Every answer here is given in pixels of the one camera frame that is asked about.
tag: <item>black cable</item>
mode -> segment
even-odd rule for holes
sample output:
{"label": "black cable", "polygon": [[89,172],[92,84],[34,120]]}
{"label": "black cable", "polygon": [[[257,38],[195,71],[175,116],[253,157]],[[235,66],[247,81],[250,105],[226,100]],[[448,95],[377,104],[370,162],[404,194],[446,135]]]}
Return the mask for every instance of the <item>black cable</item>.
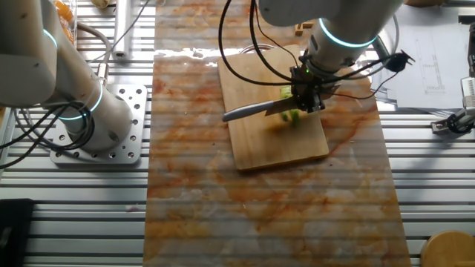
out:
{"label": "black cable", "polygon": [[376,93],[378,93],[379,89],[382,88],[382,86],[386,83],[386,82],[389,82],[392,78],[396,77],[396,75],[398,75],[399,72],[397,73],[394,73],[394,75],[392,75],[391,77],[387,78],[384,82],[382,82],[378,88],[376,88],[376,90],[370,94],[369,96],[365,96],[365,97],[357,97],[357,96],[348,96],[346,94],[342,94],[342,93],[330,93],[330,92],[325,92],[325,91],[322,91],[321,93],[325,93],[325,94],[329,94],[329,95],[332,95],[332,96],[345,96],[345,97],[349,97],[351,99],[358,99],[358,100],[364,100],[364,99],[369,99],[371,97],[373,97],[374,95],[376,95]]}
{"label": "black cable", "polygon": [[259,56],[259,58],[261,59],[262,63],[264,63],[264,65],[266,65],[266,67],[270,71],[272,71],[275,75],[281,77],[282,79],[285,79],[285,80],[290,81],[290,82],[294,82],[295,84],[306,84],[306,83],[308,83],[308,82],[305,82],[305,81],[302,81],[302,80],[299,80],[299,79],[292,79],[290,77],[287,77],[287,76],[283,75],[282,73],[278,72],[276,69],[274,69],[273,66],[271,66],[271,64],[268,63],[268,61],[266,60],[266,58],[262,54],[261,49],[259,48],[258,40],[255,38],[254,12],[255,12],[255,0],[251,0],[251,8],[250,8],[250,12],[249,12],[249,29],[251,30],[251,40],[252,40],[252,44],[254,45],[255,52]]}
{"label": "black cable", "polygon": [[[57,107],[57,108],[54,108],[50,111],[47,112],[47,115],[43,116],[34,126],[36,126],[35,128],[37,128],[39,126],[39,124],[41,122],[43,122],[49,115],[51,115],[54,111],[57,111],[60,107]],[[0,165],[0,170],[1,169],[4,169],[4,168],[8,168],[8,167],[11,167],[13,165],[15,165],[16,163],[18,162],[21,162],[23,159],[25,159],[28,155],[31,154],[31,152],[33,151],[33,149],[35,149],[35,147],[41,142],[41,139],[45,137],[46,133],[48,132],[48,130],[53,127],[54,123],[56,122],[56,120],[61,116],[61,114],[63,114],[67,109],[69,108],[69,105],[65,105],[64,107],[62,107],[62,109],[55,115],[55,117],[51,120],[50,124],[45,128],[45,130],[41,133],[40,135],[40,138],[38,138],[31,146],[30,148],[28,148],[28,150],[23,154],[21,155],[18,159],[15,159],[13,160],[12,162],[9,162],[9,163],[6,163],[6,164],[3,164],[3,165]],[[23,136],[21,139],[25,138],[27,136],[27,133],[25,134],[22,134],[21,136]],[[14,140],[12,140],[12,142],[8,142],[9,145],[5,144],[5,145],[2,145],[0,146],[1,148],[6,148],[7,146],[10,146],[16,142],[18,142],[19,140],[21,140],[19,138],[16,138],[15,142],[13,142]]]}
{"label": "black cable", "polygon": [[[91,112],[87,108],[84,108],[84,105],[81,102],[75,102],[75,103],[73,102],[71,107],[75,108],[79,112],[79,115],[82,117],[83,125],[84,125],[83,128],[81,129],[82,133],[76,138],[75,141],[73,141],[71,144],[68,144],[68,145],[57,145],[51,142],[50,140],[44,138],[41,140],[39,146],[49,148],[53,151],[71,151],[77,148],[81,148],[86,142],[88,142],[91,139],[94,133],[94,121],[92,120]],[[29,123],[29,118],[27,118],[23,109],[21,109],[20,112],[22,113],[23,118],[27,122],[27,125],[31,127],[31,124]],[[18,126],[25,133],[26,129],[20,122],[16,112],[14,113],[14,116],[16,118]],[[36,129],[33,130],[33,133],[36,136],[40,135],[40,133],[36,131]],[[36,141],[36,138],[32,137],[29,134],[28,134],[28,138],[30,138],[30,140],[32,140],[33,142]]]}
{"label": "black cable", "polygon": [[224,26],[224,19],[226,18],[226,13],[228,12],[229,5],[231,4],[231,0],[227,0],[226,4],[224,5],[223,12],[221,13],[221,18],[220,18],[220,24],[217,32],[217,42],[219,44],[220,48],[220,53],[221,57],[223,58],[223,62],[228,68],[231,73],[236,76],[237,78],[245,81],[252,83],[254,85],[263,85],[263,86],[285,86],[285,85],[293,85],[291,82],[259,82],[259,81],[254,81],[251,79],[248,79],[244,76],[241,76],[239,73],[237,73],[229,64],[228,59],[226,58],[226,55],[224,55],[224,49],[223,49],[223,26]]}
{"label": "black cable", "polygon": [[269,41],[273,42],[274,45],[278,46],[280,49],[286,51],[288,54],[290,54],[290,56],[292,56],[292,58],[294,59],[294,62],[295,62],[295,66],[298,67],[298,62],[297,62],[297,58],[295,58],[294,54],[292,52],[290,52],[289,50],[287,50],[285,47],[281,46],[280,44],[278,44],[274,39],[268,37],[261,29],[261,23],[259,22],[259,9],[256,8],[255,9],[255,18],[256,18],[256,21],[258,22],[258,28],[259,28],[259,31],[261,32],[261,34],[266,37]]}
{"label": "black cable", "polygon": [[57,111],[58,108],[54,108],[50,111],[48,111],[32,128],[30,128],[26,133],[23,133],[21,136],[18,136],[17,138],[11,140],[10,142],[6,143],[6,144],[3,144],[3,145],[0,145],[0,149],[3,149],[3,148],[6,148],[6,147],[9,147],[13,144],[16,144],[17,142],[20,142],[22,141],[28,134],[31,134],[31,132],[33,132],[34,129],[37,129],[42,122],[44,122],[46,120],[46,118],[48,116],[50,116],[54,111]]}

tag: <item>cable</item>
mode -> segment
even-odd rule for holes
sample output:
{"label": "cable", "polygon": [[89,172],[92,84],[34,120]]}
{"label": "cable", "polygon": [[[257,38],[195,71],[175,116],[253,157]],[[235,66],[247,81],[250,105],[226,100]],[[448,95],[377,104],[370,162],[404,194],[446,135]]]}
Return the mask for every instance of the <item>cable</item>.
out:
{"label": "cable", "polygon": [[55,117],[51,120],[50,124],[46,126],[46,128],[43,130],[43,132],[39,135],[39,138],[34,141],[34,143],[30,146],[30,148],[28,148],[28,150],[22,154],[18,159],[15,159],[13,160],[12,162],[9,162],[9,163],[6,163],[6,164],[3,164],[3,165],[0,165],[0,169],[4,169],[4,168],[8,168],[10,166],[13,166],[15,165],[16,163],[18,162],[21,162],[23,159],[25,159],[28,155],[31,154],[31,152],[33,151],[33,149],[35,149],[36,146],[38,146],[42,140],[45,138],[45,135],[46,133],[53,127],[54,123],[56,122],[56,120],[71,106],[74,106],[76,104],[76,102],[70,102],[68,103],[67,105],[63,105],[63,106],[57,106],[55,108],[52,108],[51,110],[49,110],[32,128],[30,128],[29,130],[27,130],[25,133],[23,133],[21,136],[15,138],[14,140],[8,142],[7,144],[3,144],[3,145],[0,145],[0,149],[3,149],[3,148],[6,148],[6,147],[9,147],[11,146],[12,144],[15,144],[19,141],[21,141],[22,139],[24,139],[28,134],[30,134],[31,132],[33,132],[35,129],[37,129],[41,123],[43,121],[45,121],[53,112],[57,111],[58,109],[60,109],[60,111],[55,115]]}
{"label": "cable", "polygon": [[139,14],[137,15],[137,17],[135,18],[135,20],[131,23],[131,25],[128,27],[128,29],[124,32],[124,34],[122,34],[122,36],[120,36],[120,38],[115,42],[114,45],[112,45],[112,47],[107,50],[105,53],[103,53],[102,55],[96,57],[95,59],[92,59],[90,61],[88,61],[88,64],[92,63],[92,62],[95,62],[97,59],[100,59],[101,57],[105,56],[106,54],[108,53],[112,53],[112,50],[114,50],[114,48],[117,46],[117,44],[119,44],[120,40],[122,40],[126,35],[127,33],[134,27],[134,25],[137,23],[137,21],[139,20],[139,18],[141,17],[142,15],[142,12],[144,11],[145,7],[147,7],[147,4],[150,2],[150,0],[147,0],[145,2],[145,4],[143,5],[142,9],[140,10]]}
{"label": "cable", "polygon": [[396,75],[398,75],[398,74],[399,74],[399,72],[394,73],[394,75],[392,75],[391,77],[387,78],[384,82],[382,82],[372,94],[370,94],[369,96],[365,96],[365,97],[348,96],[348,95],[345,95],[345,94],[342,94],[342,93],[329,93],[329,92],[321,92],[321,93],[329,94],[329,95],[332,95],[332,96],[345,96],[345,97],[349,97],[351,99],[358,99],[358,100],[369,99],[369,98],[373,97],[374,95],[376,95],[376,93],[378,93],[379,89],[381,89],[382,86],[386,82],[389,82],[392,78],[396,77]]}
{"label": "cable", "polygon": [[223,58],[224,65],[228,68],[231,73],[236,76],[237,78],[245,81],[252,83],[254,85],[263,85],[263,86],[285,86],[285,85],[293,85],[291,82],[259,82],[255,80],[248,79],[244,76],[241,76],[239,73],[237,73],[229,64],[228,59],[226,58],[226,55],[224,54],[224,49],[223,49],[223,26],[224,26],[224,19],[226,18],[226,13],[228,12],[229,5],[231,4],[231,0],[226,0],[226,4],[224,5],[223,12],[221,13],[221,18],[220,18],[220,24],[219,28],[217,31],[217,42],[218,46],[220,48],[220,53],[221,53],[221,58]]}
{"label": "cable", "polygon": [[261,32],[261,34],[266,37],[269,41],[273,42],[274,45],[280,47],[282,50],[286,51],[290,56],[292,56],[292,58],[294,59],[294,62],[295,62],[295,66],[298,67],[298,62],[297,62],[297,59],[295,58],[294,54],[290,51],[288,51],[285,47],[281,46],[280,44],[278,44],[276,41],[274,41],[274,39],[268,37],[261,29],[261,23],[259,22],[259,9],[256,8],[255,9],[255,18],[256,18],[256,21],[258,22],[258,28],[259,28],[259,31]]}
{"label": "cable", "polygon": [[254,12],[255,12],[255,0],[251,0],[251,7],[250,7],[250,12],[249,12],[249,29],[251,30],[251,40],[252,40],[252,44],[254,45],[255,52],[259,56],[259,58],[261,59],[262,63],[264,63],[264,65],[266,65],[266,67],[270,71],[272,71],[275,75],[281,77],[282,79],[285,79],[285,80],[290,81],[290,82],[294,82],[296,84],[306,84],[306,83],[308,83],[308,82],[305,82],[305,81],[302,81],[302,80],[299,80],[299,79],[293,79],[293,78],[287,77],[287,76],[283,75],[282,73],[278,72],[276,69],[274,69],[273,66],[271,66],[271,64],[268,63],[268,61],[266,60],[266,58],[262,54],[261,49],[259,48],[258,40],[255,38]]}
{"label": "cable", "polygon": [[86,24],[83,24],[81,22],[77,23],[77,28],[78,30],[82,30],[82,31],[85,31],[86,33],[90,33],[94,35],[95,37],[99,38],[104,43],[105,50],[107,52],[105,52],[104,54],[104,59],[102,59],[102,63],[105,63],[105,64],[109,63],[109,59],[111,57],[112,49],[113,49],[112,44],[109,41],[109,39],[107,39],[107,37],[105,37],[105,35],[99,32],[98,30],[94,29],[93,27],[89,27]]}
{"label": "cable", "polygon": [[[44,148],[49,148],[53,151],[71,151],[71,150],[74,150],[74,149],[77,149],[77,148],[81,148],[83,145],[85,145],[86,142],[89,141],[89,139],[92,137],[92,135],[94,133],[94,121],[92,120],[92,116],[90,114],[90,111],[85,110],[82,107],[81,102],[77,102],[77,105],[73,105],[72,108],[75,108],[82,115],[82,119],[83,119],[83,123],[84,123],[84,126],[83,126],[82,130],[80,130],[78,133],[76,133],[76,134],[79,135],[77,137],[77,139],[75,141],[73,141],[71,144],[63,145],[63,146],[57,145],[57,144],[51,142],[48,139],[43,139],[43,140],[41,140],[40,146],[42,146]],[[25,121],[27,122],[27,126],[31,128],[32,119],[28,118],[25,115],[25,112],[24,112],[23,109],[20,109],[20,112],[22,113]],[[18,118],[18,115],[16,114],[16,112],[14,113],[14,115],[15,115],[15,119],[16,119],[20,129],[23,132],[25,132],[26,130],[25,130],[24,126],[22,125],[20,119]],[[33,133],[36,136],[40,135],[38,133],[38,131],[36,131],[36,130],[33,130]],[[34,137],[32,137],[31,135],[28,135],[28,138],[30,138],[30,140],[32,140],[33,142],[36,141],[36,139]]]}

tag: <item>white robotic arm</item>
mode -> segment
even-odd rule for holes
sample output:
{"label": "white robotic arm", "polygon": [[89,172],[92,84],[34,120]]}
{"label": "white robotic arm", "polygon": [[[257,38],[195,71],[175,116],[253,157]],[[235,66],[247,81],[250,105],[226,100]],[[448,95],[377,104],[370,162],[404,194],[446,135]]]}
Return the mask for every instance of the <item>white robotic arm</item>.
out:
{"label": "white robotic arm", "polygon": [[260,0],[264,19],[290,26],[318,19],[308,44],[306,66],[316,76],[331,76],[355,63],[404,0]]}
{"label": "white robotic arm", "polygon": [[[292,77],[283,75],[272,69],[258,49],[255,36],[253,36],[253,10],[255,0],[251,1],[251,14],[249,18],[252,41],[257,54],[266,66],[276,75],[292,86],[292,97],[279,102],[267,102],[248,107],[238,108],[224,114],[223,121],[250,116],[261,111],[272,115],[293,108],[306,112],[314,112],[324,108],[320,93],[324,90],[326,96],[331,96],[335,90],[336,82],[345,79],[337,77],[337,72],[345,67],[355,64],[359,56],[371,44],[380,60],[385,62],[385,67],[399,72],[404,69],[410,57],[405,53],[389,55],[378,34],[386,25],[391,16],[403,4],[404,0],[259,0],[259,9],[264,19],[275,26],[290,26],[299,24],[309,19],[318,19],[312,29],[306,53],[299,57],[302,65],[290,70]],[[230,0],[226,3],[223,16],[226,15]],[[234,72],[226,61],[220,42],[223,61],[234,75],[247,82],[262,85],[262,82],[249,81]],[[364,67],[366,69],[378,62]]]}

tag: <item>paper sheet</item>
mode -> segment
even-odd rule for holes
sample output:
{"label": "paper sheet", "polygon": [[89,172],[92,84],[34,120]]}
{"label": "paper sheet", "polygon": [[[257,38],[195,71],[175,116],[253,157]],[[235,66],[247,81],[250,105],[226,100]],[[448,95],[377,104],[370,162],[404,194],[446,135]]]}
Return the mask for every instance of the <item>paper sheet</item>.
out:
{"label": "paper sheet", "polygon": [[[460,79],[468,76],[468,26],[458,24],[457,10],[403,6],[396,15],[399,50],[416,62],[384,84],[388,97],[396,97],[400,108],[461,108]],[[379,82],[392,75],[383,70]]]}

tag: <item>orange object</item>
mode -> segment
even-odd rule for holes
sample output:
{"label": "orange object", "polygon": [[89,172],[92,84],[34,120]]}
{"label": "orange object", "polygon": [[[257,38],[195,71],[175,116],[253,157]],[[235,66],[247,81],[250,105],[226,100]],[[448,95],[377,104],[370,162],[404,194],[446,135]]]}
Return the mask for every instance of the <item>orange object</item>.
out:
{"label": "orange object", "polygon": [[65,27],[62,28],[62,30],[65,32],[65,35],[67,36],[67,38],[69,39],[69,41],[71,41],[71,44],[74,45],[74,36],[73,36],[73,33],[66,29]]}
{"label": "orange object", "polygon": [[58,0],[58,1],[55,1],[54,4],[56,5],[56,9],[58,10],[58,14],[62,18],[64,18],[68,22],[73,20],[73,17],[74,17],[73,12],[71,12],[71,9],[65,3]]}

